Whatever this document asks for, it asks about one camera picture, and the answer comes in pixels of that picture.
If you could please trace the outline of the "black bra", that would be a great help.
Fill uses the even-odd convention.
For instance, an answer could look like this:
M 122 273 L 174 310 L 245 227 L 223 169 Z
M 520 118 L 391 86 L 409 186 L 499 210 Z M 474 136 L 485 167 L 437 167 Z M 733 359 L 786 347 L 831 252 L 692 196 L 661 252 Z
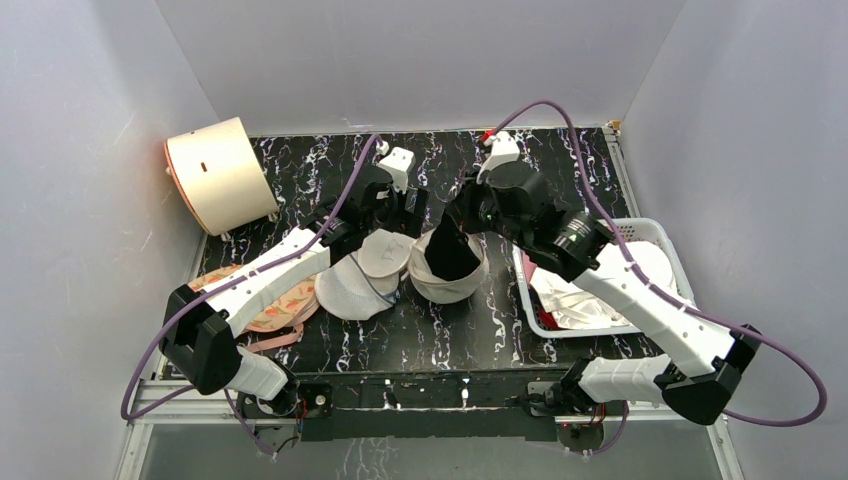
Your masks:
M 445 281 L 464 279 L 482 265 L 468 235 L 448 213 L 442 215 L 439 225 L 430 232 L 424 256 L 431 274 Z

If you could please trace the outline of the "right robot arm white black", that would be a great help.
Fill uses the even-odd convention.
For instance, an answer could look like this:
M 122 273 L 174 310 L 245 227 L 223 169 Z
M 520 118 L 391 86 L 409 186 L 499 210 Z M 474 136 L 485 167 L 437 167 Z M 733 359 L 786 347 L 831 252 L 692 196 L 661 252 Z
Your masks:
M 710 425 L 722 414 L 759 347 L 744 334 L 710 326 L 644 285 L 630 263 L 602 258 L 613 233 L 585 211 L 559 208 L 542 174 L 524 162 L 466 173 L 443 221 L 456 237 L 493 232 L 538 267 L 559 275 L 622 315 L 662 350 L 641 359 L 575 362 L 542 393 L 518 403 L 540 415 L 587 414 L 613 401 L 664 404 Z

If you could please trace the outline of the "white mesh bag beige zipper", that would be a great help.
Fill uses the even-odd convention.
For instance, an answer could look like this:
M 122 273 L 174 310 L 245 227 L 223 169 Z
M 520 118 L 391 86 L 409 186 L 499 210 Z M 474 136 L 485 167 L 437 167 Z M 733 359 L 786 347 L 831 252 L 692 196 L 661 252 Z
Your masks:
M 431 274 L 424 256 L 432 230 L 416 240 L 400 233 L 378 230 L 364 240 L 356 253 L 359 254 L 360 261 L 364 263 L 369 275 L 385 276 L 399 272 L 401 277 L 407 273 L 416 291 L 433 303 L 451 304 L 470 297 L 489 276 L 489 260 L 485 246 L 480 238 L 468 236 L 472 249 L 482 260 L 482 265 L 464 279 L 441 280 Z

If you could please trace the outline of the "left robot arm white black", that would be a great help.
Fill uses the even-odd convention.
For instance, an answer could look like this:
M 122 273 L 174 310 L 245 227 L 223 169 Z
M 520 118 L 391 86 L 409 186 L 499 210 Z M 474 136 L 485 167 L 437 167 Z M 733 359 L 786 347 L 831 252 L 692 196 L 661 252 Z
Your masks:
M 403 187 L 385 167 L 365 165 L 336 196 L 319 203 L 274 247 L 223 279 L 167 300 L 155 344 L 201 395 L 235 390 L 275 416 L 294 411 L 298 381 L 285 366 L 239 345 L 248 324 L 274 300 L 387 233 L 422 232 L 429 193 Z

